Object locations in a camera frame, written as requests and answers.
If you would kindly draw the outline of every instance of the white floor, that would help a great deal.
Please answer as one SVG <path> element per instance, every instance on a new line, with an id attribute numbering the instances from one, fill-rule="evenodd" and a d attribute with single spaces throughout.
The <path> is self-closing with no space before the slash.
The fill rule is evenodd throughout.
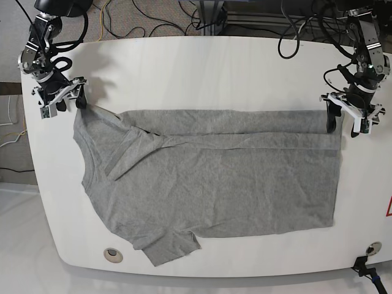
<path id="1" fill-rule="evenodd" d="M 392 262 L 378 264 L 392 293 Z M 350 269 L 296 276 L 188 279 L 76 268 L 58 256 L 37 186 L 0 183 L 0 289 L 6 294 L 377 293 Z"/>

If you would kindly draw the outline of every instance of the tabletop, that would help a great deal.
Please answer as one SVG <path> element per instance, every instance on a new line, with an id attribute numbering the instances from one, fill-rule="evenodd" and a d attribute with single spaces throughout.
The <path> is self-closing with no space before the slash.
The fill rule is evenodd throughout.
<path id="1" fill-rule="evenodd" d="M 282 44 L 284 54 L 295 41 Z M 81 44 L 67 53 L 70 78 L 84 76 L 88 101 L 114 113 L 141 109 L 316 110 L 330 92 L 323 73 L 345 64 L 324 43 L 301 42 L 283 60 L 277 40 L 251 37 L 156 37 Z M 342 76 L 328 77 L 338 88 Z M 350 138 L 345 116 L 334 225 L 282 235 L 200 238 L 202 250 L 153 267 L 140 251 L 110 233 L 81 185 L 85 165 L 73 140 L 76 108 L 41 119 L 31 95 L 36 82 L 22 76 L 26 122 L 43 206 L 59 256 L 68 264 L 125 273 L 187 277 L 276 276 L 353 266 L 375 241 L 382 250 L 369 263 L 392 260 L 392 83 L 382 82 L 374 102 L 386 115 L 371 135 Z M 106 248 L 124 260 L 110 263 Z"/>

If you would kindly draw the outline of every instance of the metal grommet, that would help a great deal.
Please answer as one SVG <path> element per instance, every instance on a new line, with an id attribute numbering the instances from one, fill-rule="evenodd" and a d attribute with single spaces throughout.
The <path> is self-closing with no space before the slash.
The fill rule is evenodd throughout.
<path id="1" fill-rule="evenodd" d="M 113 262 L 113 263 L 120 263 L 123 260 L 123 255 L 121 254 L 121 252 L 117 249 L 114 249 L 114 248 L 105 249 L 104 257 L 109 262 Z"/>
<path id="2" fill-rule="evenodd" d="M 372 243 L 367 249 L 366 249 L 366 255 L 367 256 L 372 256 L 375 255 L 377 253 L 379 253 L 379 251 L 381 250 L 381 242 L 374 242 Z"/>

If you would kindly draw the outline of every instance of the red warning sign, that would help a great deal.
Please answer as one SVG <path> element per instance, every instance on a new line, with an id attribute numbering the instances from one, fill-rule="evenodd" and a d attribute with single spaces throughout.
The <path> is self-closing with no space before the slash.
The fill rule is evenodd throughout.
<path id="1" fill-rule="evenodd" d="M 392 216 L 392 197 L 391 197 L 390 205 L 388 207 L 388 211 L 386 212 L 386 216 Z"/>

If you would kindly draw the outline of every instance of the t-shirt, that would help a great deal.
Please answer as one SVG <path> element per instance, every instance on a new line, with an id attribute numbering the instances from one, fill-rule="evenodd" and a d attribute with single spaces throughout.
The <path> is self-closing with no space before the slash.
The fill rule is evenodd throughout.
<path id="1" fill-rule="evenodd" d="M 78 110 L 82 181 L 112 233 L 154 266 L 224 238 L 330 227 L 342 119 L 325 111 Z"/>

